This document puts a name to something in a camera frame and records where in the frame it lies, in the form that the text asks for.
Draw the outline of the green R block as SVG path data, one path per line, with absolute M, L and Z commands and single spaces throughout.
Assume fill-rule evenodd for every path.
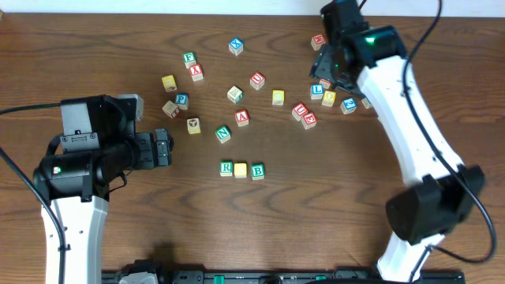
M 234 164 L 231 161 L 223 161 L 219 164 L 219 174 L 221 177 L 234 176 Z

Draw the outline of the yellow O block placed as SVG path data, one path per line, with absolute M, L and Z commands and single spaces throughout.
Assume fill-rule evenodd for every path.
M 234 176 L 236 178 L 246 178 L 248 175 L 248 166 L 246 163 L 234 164 Z

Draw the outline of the green B block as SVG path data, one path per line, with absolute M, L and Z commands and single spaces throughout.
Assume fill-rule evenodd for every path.
M 263 164 L 251 165 L 251 174 L 252 174 L 252 179 L 254 181 L 264 179 L 265 178 L 264 165 Z

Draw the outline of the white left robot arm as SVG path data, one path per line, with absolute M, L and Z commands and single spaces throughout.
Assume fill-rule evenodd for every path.
M 88 151 L 63 151 L 69 137 L 53 138 L 34 183 L 50 205 L 42 211 L 46 237 L 47 283 L 100 283 L 103 229 L 110 183 L 127 170 L 152 170 L 172 163 L 173 138 L 166 129 L 136 133 Z

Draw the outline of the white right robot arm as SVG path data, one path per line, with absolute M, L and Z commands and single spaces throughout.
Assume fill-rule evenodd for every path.
M 465 166 L 443 137 L 395 28 L 348 24 L 326 34 L 311 76 L 369 101 L 406 186 L 386 204 L 392 235 L 376 271 L 389 282 L 416 282 L 429 254 L 473 207 L 485 211 L 478 199 L 484 173 Z

